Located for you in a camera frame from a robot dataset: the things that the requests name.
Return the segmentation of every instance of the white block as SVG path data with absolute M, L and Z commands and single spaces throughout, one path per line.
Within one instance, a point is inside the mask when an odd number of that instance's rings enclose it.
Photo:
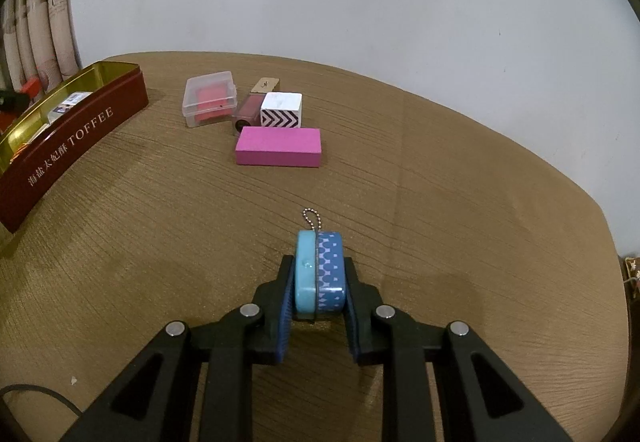
M 260 125 L 265 127 L 300 127 L 302 93 L 267 93 L 260 107 Z

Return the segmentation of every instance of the pink block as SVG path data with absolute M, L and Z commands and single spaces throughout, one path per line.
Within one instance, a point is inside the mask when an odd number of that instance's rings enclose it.
M 246 166 L 320 167 L 320 130 L 309 127 L 242 128 L 236 163 Z

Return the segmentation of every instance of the curtain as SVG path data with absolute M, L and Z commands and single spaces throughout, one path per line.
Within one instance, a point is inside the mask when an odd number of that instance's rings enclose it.
M 37 75 L 46 93 L 78 72 L 68 0 L 6 0 L 1 15 L 0 87 Z

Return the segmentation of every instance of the black cable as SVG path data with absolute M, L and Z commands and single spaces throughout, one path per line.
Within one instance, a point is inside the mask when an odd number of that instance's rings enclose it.
M 78 406 L 76 406 L 73 402 L 71 402 L 68 398 L 63 395 L 60 395 L 58 392 L 54 392 L 49 388 L 44 388 L 43 386 L 36 386 L 35 384 L 10 384 L 5 386 L 4 388 L 0 388 L 0 400 L 2 397 L 9 392 L 38 392 L 44 393 L 45 395 L 52 396 L 53 398 L 59 400 L 62 404 L 67 406 L 71 411 L 73 411 L 76 415 L 82 415 L 82 411 Z

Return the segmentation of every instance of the wood grain surface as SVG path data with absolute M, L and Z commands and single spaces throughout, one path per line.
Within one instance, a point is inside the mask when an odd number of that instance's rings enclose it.
M 386 302 L 426 323 L 467 321 L 576 442 L 606 433 L 625 383 L 625 295 L 600 208 L 565 176 L 452 110 L 336 68 L 117 59 L 140 64 L 149 107 L 17 234 L 0 233 L 0 386 L 49 386 L 86 408 L 167 321 L 207 323 L 250 300 L 294 252 L 309 205 Z M 224 70 L 239 96 L 262 76 L 304 94 L 321 168 L 239 167 L 229 122 L 187 129 L 185 81 Z M 255 440 L 377 441 L 381 397 L 382 371 L 352 364 L 340 321 L 298 324 L 284 364 L 254 372 Z M 46 396 L 6 400 L 33 442 L 74 420 Z

